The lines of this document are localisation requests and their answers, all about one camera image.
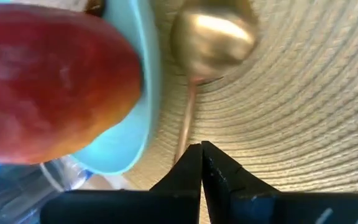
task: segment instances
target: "red apple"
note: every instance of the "red apple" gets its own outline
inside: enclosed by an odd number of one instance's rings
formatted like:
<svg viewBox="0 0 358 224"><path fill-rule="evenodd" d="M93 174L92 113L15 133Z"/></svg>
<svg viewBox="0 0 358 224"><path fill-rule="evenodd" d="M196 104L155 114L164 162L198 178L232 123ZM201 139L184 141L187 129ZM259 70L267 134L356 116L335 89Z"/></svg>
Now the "red apple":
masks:
<svg viewBox="0 0 358 224"><path fill-rule="evenodd" d="M140 78L136 53L101 19L0 5L0 162L34 164L85 147L130 112Z"/></svg>

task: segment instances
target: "spoon handle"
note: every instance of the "spoon handle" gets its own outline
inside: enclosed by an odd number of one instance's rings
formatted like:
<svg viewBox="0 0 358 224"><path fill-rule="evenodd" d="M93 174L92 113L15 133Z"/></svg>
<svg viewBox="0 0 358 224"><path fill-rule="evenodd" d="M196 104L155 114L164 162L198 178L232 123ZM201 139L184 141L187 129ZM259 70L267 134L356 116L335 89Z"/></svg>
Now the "spoon handle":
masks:
<svg viewBox="0 0 358 224"><path fill-rule="evenodd" d="M188 84L188 99L185 110L185 119L183 120L183 126L180 130L178 148L175 154L173 163L176 164L181 158L183 153L186 151L187 140L190 133L190 126L193 120L195 104L196 104L196 95L197 95L197 82L190 80Z"/></svg>

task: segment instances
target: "light blue bowl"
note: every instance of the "light blue bowl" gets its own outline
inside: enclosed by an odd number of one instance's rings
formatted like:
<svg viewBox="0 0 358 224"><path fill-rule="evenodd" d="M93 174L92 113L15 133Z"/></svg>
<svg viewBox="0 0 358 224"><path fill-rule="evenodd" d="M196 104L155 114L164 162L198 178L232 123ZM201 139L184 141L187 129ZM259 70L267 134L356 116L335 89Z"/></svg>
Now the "light blue bowl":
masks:
<svg viewBox="0 0 358 224"><path fill-rule="evenodd" d="M7 2L10 0L0 0L0 3ZM160 50L148 0L106 1L104 19L117 28L139 54L143 94L123 121L71 157L94 173L118 175L140 159L156 128L161 89Z"/></svg>

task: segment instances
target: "beige woven mat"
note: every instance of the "beige woven mat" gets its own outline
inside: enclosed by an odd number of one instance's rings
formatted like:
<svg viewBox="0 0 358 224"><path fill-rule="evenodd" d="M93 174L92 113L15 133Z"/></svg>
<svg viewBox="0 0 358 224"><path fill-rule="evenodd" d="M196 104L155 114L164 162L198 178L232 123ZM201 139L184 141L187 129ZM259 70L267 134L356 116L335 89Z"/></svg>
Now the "beige woven mat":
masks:
<svg viewBox="0 0 358 224"><path fill-rule="evenodd" d="M155 141L126 174L139 189L171 168L186 100L168 45L181 1L150 2L164 91ZM252 5L260 45L237 71L200 88L191 141L210 140L279 190L358 192L358 0ZM204 202L201 223L208 223Z"/></svg>

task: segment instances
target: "gold spoon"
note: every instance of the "gold spoon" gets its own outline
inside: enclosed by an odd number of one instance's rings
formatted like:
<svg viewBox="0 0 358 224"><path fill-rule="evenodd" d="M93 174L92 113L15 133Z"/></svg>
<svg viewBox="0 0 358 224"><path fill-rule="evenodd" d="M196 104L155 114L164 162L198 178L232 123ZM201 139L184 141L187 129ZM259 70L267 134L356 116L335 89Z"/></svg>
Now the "gold spoon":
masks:
<svg viewBox="0 0 358 224"><path fill-rule="evenodd" d="M183 155L193 119L196 87L239 66L257 43L257 23L246 0L186 2L171 30L173 56L188 75L188 102L174 163Z"/></svg>

